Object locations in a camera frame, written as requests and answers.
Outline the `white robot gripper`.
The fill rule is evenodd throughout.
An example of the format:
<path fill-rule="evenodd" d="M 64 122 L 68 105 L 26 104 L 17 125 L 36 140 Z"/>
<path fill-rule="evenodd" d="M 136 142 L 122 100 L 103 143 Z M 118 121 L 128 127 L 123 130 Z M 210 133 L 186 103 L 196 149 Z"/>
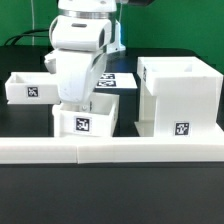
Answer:
<path fill-rule="evenodd" d="M 106 69 L 102 50 L 81 52 L 54 50 L 58 94 L 62 102 L 84 104 Z"/>

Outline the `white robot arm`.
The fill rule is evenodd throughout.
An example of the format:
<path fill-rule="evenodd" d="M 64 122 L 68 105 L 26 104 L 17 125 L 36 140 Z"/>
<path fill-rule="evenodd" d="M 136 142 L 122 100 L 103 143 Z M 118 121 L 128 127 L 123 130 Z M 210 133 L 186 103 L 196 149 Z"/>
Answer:
<path fill-rule="evenodd" d="M 105 72 L 107 46 L 115 41 L 117 5 L 147 6 L 154 0 L 58 0 L 51 23 L 53 51 L 45 57 L 56 75 L 61 101 L 86 103 Z"/>

